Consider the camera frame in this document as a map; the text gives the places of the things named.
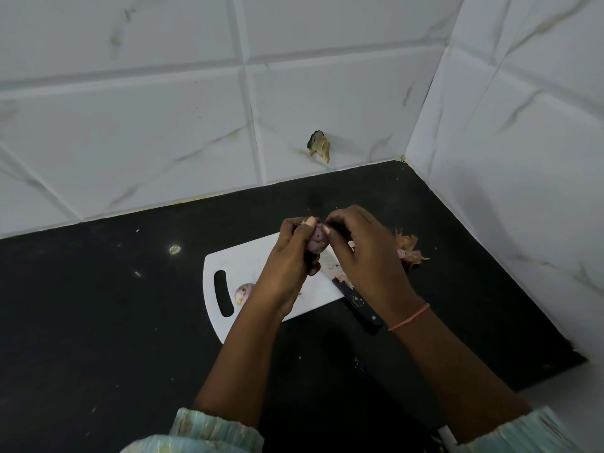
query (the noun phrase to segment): knife blade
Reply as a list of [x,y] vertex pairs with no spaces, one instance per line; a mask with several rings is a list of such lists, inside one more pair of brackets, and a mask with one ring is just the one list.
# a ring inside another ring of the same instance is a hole
[[336,275],[342,273],[343,270],[338,260],[331,254],[329,248],[321,253],[319,262],[321,263],[321,272],[327,275],[360,316],[370,324],[381,327],[383,324],[381,318],[373,311],[359,292],[352,285],[348,285],[345,281],[339,281],[336,278]]

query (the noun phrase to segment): right hand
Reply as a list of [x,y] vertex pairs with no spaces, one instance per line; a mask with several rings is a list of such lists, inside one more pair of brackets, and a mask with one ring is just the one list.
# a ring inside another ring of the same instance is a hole
[[389,326],[406,320],[424,304],[407,280],[394,236],[367,210],[358,205],[335,210],[323,230],[352,285]]

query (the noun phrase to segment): black knife handle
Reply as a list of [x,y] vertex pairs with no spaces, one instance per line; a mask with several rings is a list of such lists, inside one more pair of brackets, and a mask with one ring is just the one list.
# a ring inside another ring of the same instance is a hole
[[346,297],[346,300],[355,308],[364,320],[377,327],[382,327],[382,319],[373,311],[365,299],[356,289],[351,288],[344,281],[332,280],[336,288]]

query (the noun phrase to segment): tile wall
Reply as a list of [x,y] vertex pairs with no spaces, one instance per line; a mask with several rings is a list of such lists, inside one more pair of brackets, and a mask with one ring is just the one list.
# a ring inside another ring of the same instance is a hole
[[590,358],[527,396],[594,449],[604,445],[602,18],[604,0],[465,0],[405,153]]
[[401,156],[461,2],[0,0],[0,236]]

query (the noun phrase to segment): white cutting board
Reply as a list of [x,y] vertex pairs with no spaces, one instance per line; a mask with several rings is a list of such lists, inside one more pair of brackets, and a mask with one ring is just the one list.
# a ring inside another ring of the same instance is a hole
[[[251,242],[231,246],[222,251],[213,252],[205,257],[205,308],[214,331],[222,343],[225,342],[226,336],[235,322],[235,318],[237,318],[237,315],[241,311],[241,306],[235,302],[236,289],[246,282],[255,283],[258,281],[262,268],[273,246],[275,246],[278,236],[279,233],[268,235]],[[328,246],[325,251],[330,251],[333,255],[331,247]],[[222,316],[218,301],[216,300],[214,274],[220,270],[226,272],[226,285],[231,295],[232,306],[235,308],[235,312],[228,318]],[[283,321],[309,312],[341,297],[343,297],[342,294],[333,285],[331,280],[323,272],[319,272],[313,277],[306,278],[291,313]]]

